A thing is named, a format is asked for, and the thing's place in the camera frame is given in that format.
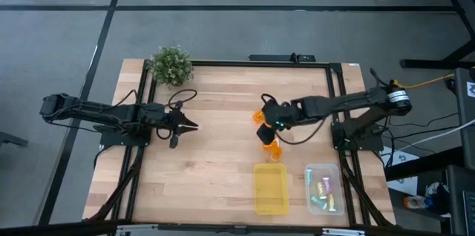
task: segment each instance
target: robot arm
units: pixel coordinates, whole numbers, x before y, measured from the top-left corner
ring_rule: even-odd
[[[345,138],[352,138],[364,133],[380,119],[391,115],[403,116],[412,108],[405,89],[393,83],[335,98],[305,96],[281,104],[268,94],[263,94],[262,98],[265,103],[261,111],[265,122],[258,129],[257,134],[264,144],[270,144],[277,131],[291,129],[298,125],[314,124],[331,114],[342,111],[370,107],[370,110],[360,117],[347,119],[339,123],[338,127],[332,127],[333,136],[337,132],[343,133],[344,135],[341,136]]]
[[[110,138],[141,138],[149,134],[151,128],[164,129],[170,131],[170,148],[175,148],[181,134],[197,130],[197,124],[181,112],[183,103],[180,101],[168,113],[165,113],[165,107],[169,105],[136,103],[112,106],[80,100],[67,94],[50,95],[43,101],[40,114],[46,122],[68,118],[96,122],[101,125],[95,125],[94,128],[103,136],[117,135]]]

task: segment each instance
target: green plant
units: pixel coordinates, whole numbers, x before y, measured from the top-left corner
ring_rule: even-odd
[[[151,56],[148,69],[159,84],[180,86],[193,78],[189,55],[180,47],[161,47]]]

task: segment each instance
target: clear plastic container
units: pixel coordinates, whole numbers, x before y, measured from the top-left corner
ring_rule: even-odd
[[[308,164],[304,170],[307,209],[320,215],[342,215],[340,174],[333,164]]]
[[[289,194],[285,165],[255,165],[254,188],[255,212],[257,214],[289,214]]]

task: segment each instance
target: black bracket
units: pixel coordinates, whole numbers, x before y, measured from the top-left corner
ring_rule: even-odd
[[[328,64],[330,68],[332,68],[333,72],[335,73],[343,73],[343,69],[341,69],[341,63],[339,62],[331,62]]]
[[[347,137],[342,122],[331,124],[333,146],[338,151],[382,151],[383,141],[377,125],[371,125],[364,133],[357,137]]]
[[[293,62],[298,64],[299,62],[316,62],[315,56],[307,54],[295,54],[289,55],[269,55],[269,54],[252,54],[249,55],[249,61],[253,62]]]
[[[143,132],[134,136],[121,134],[116,131],[103,131],[100,144],[104,146],[148,146],[150,143],[151,129],[144,128]]]

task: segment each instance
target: yellow plastic container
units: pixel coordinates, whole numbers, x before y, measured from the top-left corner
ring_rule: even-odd
[[[254,166],[255,212],[261,215],[289,214],[287,172],[283,164]]]

